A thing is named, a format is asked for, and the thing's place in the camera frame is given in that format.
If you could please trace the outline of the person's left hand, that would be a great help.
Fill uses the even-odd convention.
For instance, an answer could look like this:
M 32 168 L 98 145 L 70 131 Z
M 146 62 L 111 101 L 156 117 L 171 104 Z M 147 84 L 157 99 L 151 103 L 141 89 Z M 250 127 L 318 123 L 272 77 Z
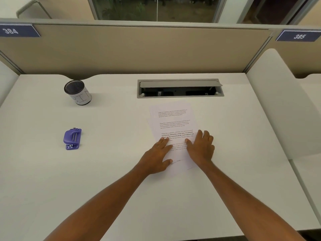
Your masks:
M 167 145 L 164 149 L 159 148 L 159 141 L 156 142 L 148 151 L 146 151 L 137 166 L 147 175 L 163 172 L 161 164 L 165 155 L 171 150 L 172 145 Z

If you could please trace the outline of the person's right forearm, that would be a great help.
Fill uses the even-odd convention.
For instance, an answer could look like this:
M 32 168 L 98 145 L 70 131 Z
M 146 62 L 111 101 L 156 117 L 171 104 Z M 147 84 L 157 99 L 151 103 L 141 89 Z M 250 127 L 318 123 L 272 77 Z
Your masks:
M 248 241 L 305 241 L 284 219 L 205 158 L 198 162 Z

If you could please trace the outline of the beige desk partition panel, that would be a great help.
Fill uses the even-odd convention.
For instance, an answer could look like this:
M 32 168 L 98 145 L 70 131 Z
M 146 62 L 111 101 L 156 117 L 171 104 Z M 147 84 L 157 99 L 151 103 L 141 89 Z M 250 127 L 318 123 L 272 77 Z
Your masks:
M 243 72 L 271 37 L 257 25 L 0 19 L 0 60 L 18 74 Z
M 321 73 L 321 27 L 299 25 L 263 25 L 270 32 L 267 40 L 248 63 L 243 72 L 247 73 L 262 54 L 275 49 L 296 78 L 305 78 L 310 74 Z M 289 39 L 278 41 L 284 31 L 295 32 L 296 35 L 313 33 L 316 39 Z

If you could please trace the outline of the person's right hand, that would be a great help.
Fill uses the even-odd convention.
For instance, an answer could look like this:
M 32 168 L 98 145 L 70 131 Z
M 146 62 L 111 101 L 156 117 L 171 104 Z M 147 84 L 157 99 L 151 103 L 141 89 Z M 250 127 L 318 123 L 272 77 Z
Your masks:
M 211 159 L 211 145 L 213 145 L 213 136 L 210 135 L 210 145 L 203 143 L 203 131 L 198 130 L 194 144 L 196 145 L 195 152 L 188 152 L 190 158 L 196 163 L 200 169 L 206 169 L 210 165 L 213 165 Z

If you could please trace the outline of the purple hole punch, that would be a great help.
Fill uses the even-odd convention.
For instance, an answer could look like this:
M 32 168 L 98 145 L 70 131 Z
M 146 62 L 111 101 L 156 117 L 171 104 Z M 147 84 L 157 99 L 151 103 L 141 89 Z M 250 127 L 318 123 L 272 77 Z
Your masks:
M 77 150 L 80 146 L 82 129 L 72 128 L 65 132 L 63 142 L 66 150 Z

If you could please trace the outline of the person's left forearm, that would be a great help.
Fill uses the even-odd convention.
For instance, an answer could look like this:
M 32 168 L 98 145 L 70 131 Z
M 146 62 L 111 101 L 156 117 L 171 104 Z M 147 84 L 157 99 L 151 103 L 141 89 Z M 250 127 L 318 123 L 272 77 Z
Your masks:
M 74 211 L 44 241 L 100 241 L 150 174 L 150 167 L 137 164 Z

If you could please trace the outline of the blue number sign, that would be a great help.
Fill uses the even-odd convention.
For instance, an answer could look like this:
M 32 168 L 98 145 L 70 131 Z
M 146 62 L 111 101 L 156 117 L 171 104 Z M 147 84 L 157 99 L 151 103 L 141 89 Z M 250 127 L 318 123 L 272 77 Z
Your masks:
M 276 41 L 315 42 L 319 37 L 321 37 L 321 30 L 284 29 L 276 38 Z
M 0 37 L 41 37 L 32 24 L 0 24 Z

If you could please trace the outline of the white side divider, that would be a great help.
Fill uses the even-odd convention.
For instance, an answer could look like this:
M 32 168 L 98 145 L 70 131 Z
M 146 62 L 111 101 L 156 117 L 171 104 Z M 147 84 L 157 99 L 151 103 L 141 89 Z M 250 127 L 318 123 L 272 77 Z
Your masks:
M 321 114 L 275 49 L 267 49 L 248 80 L 288 159 L 321 155 Z
M 19 75 L 0 61 L 0 107 L 13 88 Z

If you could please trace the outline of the printed white paper sheet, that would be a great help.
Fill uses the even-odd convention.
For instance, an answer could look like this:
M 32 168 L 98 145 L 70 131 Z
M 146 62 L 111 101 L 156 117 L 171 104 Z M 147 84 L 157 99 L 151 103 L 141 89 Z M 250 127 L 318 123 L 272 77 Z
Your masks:
M 197 166 L 187 152 L 184 139 L 174 142 L 170 140 L 168 144 L 172 145 L 172 148 L 165 155 L 163 161 L 172 159 L 172 163 L 165 171 L 160 173 L 162 177 L 173 177 Z
M 169 138 L 167 145 L 172 145 L 172 150 L 182 150 L 187 148 L 186 139 L 189 139 L 192 143 L 195 141 L 197 132 L 197 129 L 193 129 L 173 132 L 152 132 L 152 134 L 156 140 L 162 137 Z
M 195 121 L 184 117 L 178 119 L 150 118 L 148 122 L 153 131 L 160 135 L 194 132 L 197 130 Z
M 167 102 L 149 107 L 150 118 L 148 123 L 163 119 L 190 119 L 195 121 L 195 115 L 192 106 L 186 101 Z

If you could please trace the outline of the black mesh cup white label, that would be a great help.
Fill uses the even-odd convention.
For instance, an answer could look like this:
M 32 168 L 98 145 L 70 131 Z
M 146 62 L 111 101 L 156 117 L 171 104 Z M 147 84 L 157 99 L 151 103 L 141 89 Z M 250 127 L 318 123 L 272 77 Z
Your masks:
M 64 86 L 64 91 L 77 105 L 87 105 L 92 101 L 92 95 L 89 93 L 85 84 L 81 80 L 71 80 Z

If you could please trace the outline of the window with grey frame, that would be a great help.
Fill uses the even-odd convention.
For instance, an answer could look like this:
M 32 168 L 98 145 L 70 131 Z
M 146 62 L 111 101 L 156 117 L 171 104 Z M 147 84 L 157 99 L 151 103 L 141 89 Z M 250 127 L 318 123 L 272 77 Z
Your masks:
M 225 0 L 89 0 L 98 20 L 215 23 Z
M 237 23 L 298 25 L 319 0 L 248 0 Z

